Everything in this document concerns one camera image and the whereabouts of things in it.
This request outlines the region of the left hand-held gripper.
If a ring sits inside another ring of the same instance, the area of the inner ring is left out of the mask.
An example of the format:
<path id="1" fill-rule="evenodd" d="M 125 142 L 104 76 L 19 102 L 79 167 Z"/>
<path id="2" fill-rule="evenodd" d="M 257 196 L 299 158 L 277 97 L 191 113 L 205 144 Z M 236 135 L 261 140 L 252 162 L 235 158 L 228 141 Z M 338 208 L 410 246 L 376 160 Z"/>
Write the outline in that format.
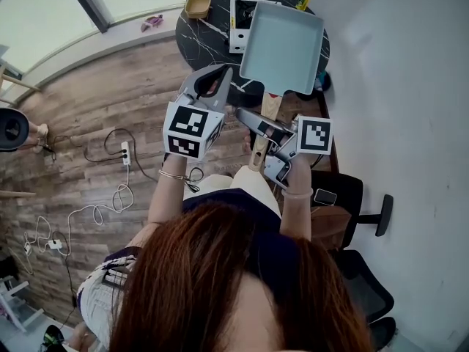
<path id="1" fill-rule="evenodd" d="M 168 104 L 163 142 L 168 154 L 202 159 L 219 137 L 233 69 L 210 65 L 190 74 Z"/>

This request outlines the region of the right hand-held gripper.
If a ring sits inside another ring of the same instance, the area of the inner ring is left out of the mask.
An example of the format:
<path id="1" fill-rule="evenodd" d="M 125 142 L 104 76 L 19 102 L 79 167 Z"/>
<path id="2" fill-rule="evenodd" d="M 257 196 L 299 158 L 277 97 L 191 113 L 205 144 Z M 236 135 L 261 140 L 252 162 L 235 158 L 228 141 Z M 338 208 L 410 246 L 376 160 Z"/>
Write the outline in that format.
<path id="1" fill-rule="evenodd" d="M 288 187 L 291 161 L 299 154 L 329 155 L 333 139 L 330 119 L 297 115 L 289 124 L 256 112 L 237 108 L 236 118 L 257 135 L 271 142 L 265 156 L 264 175 L 282 189 Z"/>

